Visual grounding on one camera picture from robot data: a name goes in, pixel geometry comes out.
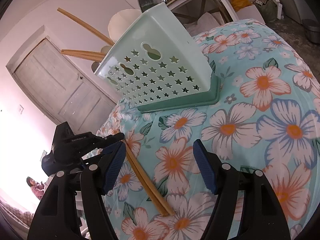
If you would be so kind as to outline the steel spoon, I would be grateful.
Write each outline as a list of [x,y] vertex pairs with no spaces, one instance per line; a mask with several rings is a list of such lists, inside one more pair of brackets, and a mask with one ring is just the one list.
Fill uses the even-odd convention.
[[93,62],[91,65],[92,72],[95,72],[97,68],[99,67],[100,63],[99,62]]

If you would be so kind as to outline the wooden chopstick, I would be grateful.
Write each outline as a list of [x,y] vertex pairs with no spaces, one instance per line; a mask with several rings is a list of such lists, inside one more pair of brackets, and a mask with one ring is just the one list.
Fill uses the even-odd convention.
[[62,53],[62,55],[68,55],[68,56],[73,56],[73,57],[77,57],[84,60],[97,61],[97,62],[101,62],[103,60],[103,57],[93,56],[93,55],[82,55],[82,54],[72,54],[72,53],[71,54]]
[[99,57],[105,57],[106,54],[96,51],[85,51],[85,50],[69,50],[69,49],[62,49],[60,53],[72,53],[72,54],[82,54],[82,55],[93,55]]
[[131,148],[127,144],[126,140],[122,140],[126,146],[126,157],[134,170],[138,180],[142,184],[144,190],[146,191],[148,197],[156,207],[157,211],[163,216],[173,216],[175,211],[169,205],[169,203],[162,197],[160,192],[157,190],[147,173],[144,171],[138,160],[135,158],[134,154],[131,151]]
[[114,45],[114,42],[109,37],[107,37],[106,35],[104,35],[100,31],[98,31],[97,29],[95,29],[94,27],[92,27],[91,25],[86,23],[85,21],[83,21],[80,18],[76,17],[75,15],[63,10],[62,8],[58,8],[57,11],[60,12],[61,14],[65,15],[66,17],[70,18],[71,20],[73,20],[77,24],[81,25],[86,30],[90,31],[95,36],[97,36],[98,38],[100,38],[101,40],[106,42],[108,45],[110,45],[110,46]]

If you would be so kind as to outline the white rice paddle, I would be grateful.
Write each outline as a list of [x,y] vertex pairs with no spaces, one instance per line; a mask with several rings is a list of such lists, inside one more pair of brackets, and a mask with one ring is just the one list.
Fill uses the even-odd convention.
[[110,39],[113,42],[117,42],[141,14],[141,11],[138,9],[125,9],[114,14],[107,27]]

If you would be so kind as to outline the white door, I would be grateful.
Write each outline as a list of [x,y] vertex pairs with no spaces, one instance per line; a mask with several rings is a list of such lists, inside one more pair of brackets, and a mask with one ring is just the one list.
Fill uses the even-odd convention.
[[18,52],[6,68],[42,113],[55,124],[68,122],[75,134],[96,133],[115,106],[47,38]]

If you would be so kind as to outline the floral blue tablecloth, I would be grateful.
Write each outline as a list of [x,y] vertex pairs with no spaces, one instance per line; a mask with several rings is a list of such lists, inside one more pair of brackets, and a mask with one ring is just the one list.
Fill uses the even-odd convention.
[[128,162],[103,200],[119,239],[200,239],[216,197],[193,159],[193,142],[240,171],[262,170],[291,238],[319,205],[319,83],[298,53],[257,20],[195,37],[221,79],[209,106],[140,113],[120,100],[97,134],[123,132],[175,214],[159,214]]

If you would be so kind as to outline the mint green utensil holder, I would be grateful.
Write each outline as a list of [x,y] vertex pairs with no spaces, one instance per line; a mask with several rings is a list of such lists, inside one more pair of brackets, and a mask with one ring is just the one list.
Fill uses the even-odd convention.
[[220,79],[165,3],[143,12],[95,75],[142,113],[212,105]]

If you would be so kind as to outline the white pillow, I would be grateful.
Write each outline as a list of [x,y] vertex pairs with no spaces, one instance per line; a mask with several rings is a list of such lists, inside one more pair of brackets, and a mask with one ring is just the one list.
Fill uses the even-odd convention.
[[221,26],[224,24],[224,20],[219,12],[209,13],[205,12],[198,20],[193,23],[186,23],[184,27],[186,29],[190,29],[191,27],[195,27],[200,30],[210,30],[212,28]]

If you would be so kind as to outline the steel trash bin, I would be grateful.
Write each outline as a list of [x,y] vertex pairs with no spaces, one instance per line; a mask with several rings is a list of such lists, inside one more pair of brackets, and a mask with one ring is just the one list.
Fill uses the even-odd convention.
[[315,44],[320,43],[320,27],[319,23],[312,19],[302,19],[302,26],[306,38]]

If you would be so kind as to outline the grey refrigerator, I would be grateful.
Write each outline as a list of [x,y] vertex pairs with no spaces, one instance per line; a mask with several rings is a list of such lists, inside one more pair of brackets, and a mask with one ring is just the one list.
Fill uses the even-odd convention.
[[297,23],[302,23],[303,19],[317,21],[316,16],[307,4],[306,0],[280,0],[283,5],[285,16],[291,18]]

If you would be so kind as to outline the yellow plastic bag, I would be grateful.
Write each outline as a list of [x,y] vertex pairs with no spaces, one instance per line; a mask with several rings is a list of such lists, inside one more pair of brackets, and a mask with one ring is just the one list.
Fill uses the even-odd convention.
[[238,12],[239,10],[252,5],[249,0],[231,0],[230,3],[235,12]]

